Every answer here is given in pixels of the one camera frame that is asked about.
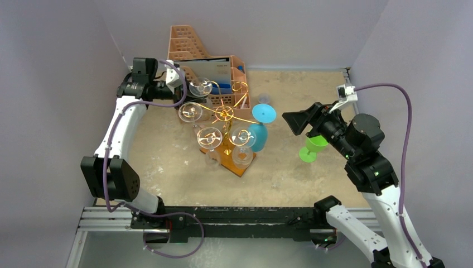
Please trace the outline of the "small clear goblet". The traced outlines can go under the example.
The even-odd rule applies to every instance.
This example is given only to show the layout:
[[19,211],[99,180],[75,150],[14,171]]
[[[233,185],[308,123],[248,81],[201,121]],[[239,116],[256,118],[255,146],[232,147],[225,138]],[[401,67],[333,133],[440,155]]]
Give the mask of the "small clear goblet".
[[204,77],[194,78],[189,83],[189,90],[196,97],[206,97],[213,90],[213,83]]

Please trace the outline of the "green plastic goblet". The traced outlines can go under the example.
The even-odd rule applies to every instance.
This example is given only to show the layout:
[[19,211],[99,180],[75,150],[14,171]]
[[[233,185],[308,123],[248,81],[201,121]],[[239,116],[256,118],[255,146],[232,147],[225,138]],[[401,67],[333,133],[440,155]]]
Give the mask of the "green plastic goblet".
[[317,159],[317,154],[324,150],[329,143],[322,136],[307,137],[305,147],[299,150],[299,157],[303,162],[312,163]]

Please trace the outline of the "blue plastic goblet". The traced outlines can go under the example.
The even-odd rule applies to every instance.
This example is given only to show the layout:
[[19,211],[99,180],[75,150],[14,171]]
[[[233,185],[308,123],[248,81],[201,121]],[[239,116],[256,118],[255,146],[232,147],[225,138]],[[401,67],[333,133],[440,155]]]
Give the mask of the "blue plastic goblet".
[[254,152],[264,149],[268,140],[268,130],[266,124],[272,123],[276,119],[276,110],[269,104],[257,104],[252,109],[252,115],[258,123],[251,124],[248,130],[255,137],[255,142],[251,146]]

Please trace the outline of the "tall clear flute glass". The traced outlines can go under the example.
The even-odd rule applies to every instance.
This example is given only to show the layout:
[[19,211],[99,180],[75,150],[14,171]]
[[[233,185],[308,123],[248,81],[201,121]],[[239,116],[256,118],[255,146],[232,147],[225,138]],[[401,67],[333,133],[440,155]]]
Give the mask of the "tall clear flute glass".
[[223,136],[216,127],[204,127],[197,132],[197,143],[202,149],[206,149],[205,163],[207,168],[215,171],[221,164],[221,157],[216,148],[222,143]]

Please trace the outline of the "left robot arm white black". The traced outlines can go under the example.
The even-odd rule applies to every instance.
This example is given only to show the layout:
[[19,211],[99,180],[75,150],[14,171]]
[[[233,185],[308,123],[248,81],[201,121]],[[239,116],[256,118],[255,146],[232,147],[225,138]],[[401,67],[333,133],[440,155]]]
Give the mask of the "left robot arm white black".
[[140,120],[150,106],[180,108],[190,100],[185,72],[173,60],[134,58],[130,72],[117,88],[112,120],[92,156],[80,163],[88,188],[105,201],[109,212],[126,206],[143,216],[152,228],[166,223],[161,197],[141,187],[137,172],[129,164],[129,149]]

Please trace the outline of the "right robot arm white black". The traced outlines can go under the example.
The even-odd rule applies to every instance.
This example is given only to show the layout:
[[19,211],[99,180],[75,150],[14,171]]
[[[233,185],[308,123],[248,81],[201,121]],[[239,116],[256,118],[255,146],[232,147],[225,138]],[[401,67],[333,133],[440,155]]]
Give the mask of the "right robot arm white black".
[[313,220],[342,232],[369,260],[372,267],[443,267],[417,236],[401,198],[395,171],[380,152],[384,132],[369,114],[357,114],[346,123],[340,111],[314,103],[298,112],[285,112],[284,120],[295,135],[311,126],[307,137],[322,136],[345,159],[345,171],[357,191],[368,202],[381,229],[377,234],[333,196],[315,203]]

